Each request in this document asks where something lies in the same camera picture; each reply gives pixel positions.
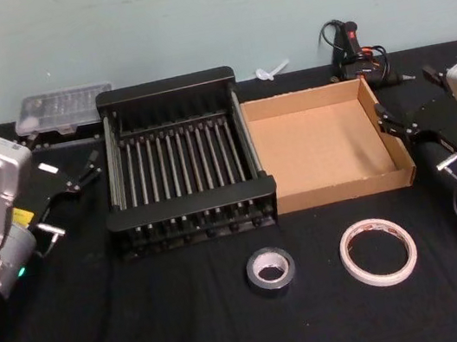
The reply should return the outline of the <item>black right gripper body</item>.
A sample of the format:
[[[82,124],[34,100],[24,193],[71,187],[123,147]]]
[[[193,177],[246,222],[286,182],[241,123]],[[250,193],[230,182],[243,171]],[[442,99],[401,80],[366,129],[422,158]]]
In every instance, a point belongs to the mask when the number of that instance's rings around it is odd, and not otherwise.
[[[434,143],[451,154],[457,153],[457,102],[453,96],[443,94],[429,100],[412,112],[407,112],[413,147]]]

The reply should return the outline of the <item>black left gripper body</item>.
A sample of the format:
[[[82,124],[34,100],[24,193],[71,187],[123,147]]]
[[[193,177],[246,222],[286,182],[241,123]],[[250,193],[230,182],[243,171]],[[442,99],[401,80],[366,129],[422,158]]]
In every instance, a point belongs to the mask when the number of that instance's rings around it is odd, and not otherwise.
[[[15,223],[33,229],[42,222],[55,202],[64,194],[73,193],[73,179],[65,171],[47,163],[32,169],[28,182],[17,196],[13,206]]]

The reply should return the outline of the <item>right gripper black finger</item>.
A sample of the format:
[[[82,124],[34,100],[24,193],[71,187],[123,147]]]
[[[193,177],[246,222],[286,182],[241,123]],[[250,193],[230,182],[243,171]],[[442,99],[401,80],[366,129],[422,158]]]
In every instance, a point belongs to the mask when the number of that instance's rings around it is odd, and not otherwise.
[[[396,137],[406,144],[420,141],[420,127],[411,116],[401,119],[379,103],[375,104],[374,109],[381,133]]]
[[[440,87],[445,92],[450,93],[451,87],[448,85],[447,77],[444,72],[437,71],[436,69],[432,68],[430,65],[424,65],[422,67],[423,78],[434,84],[437,87]]]

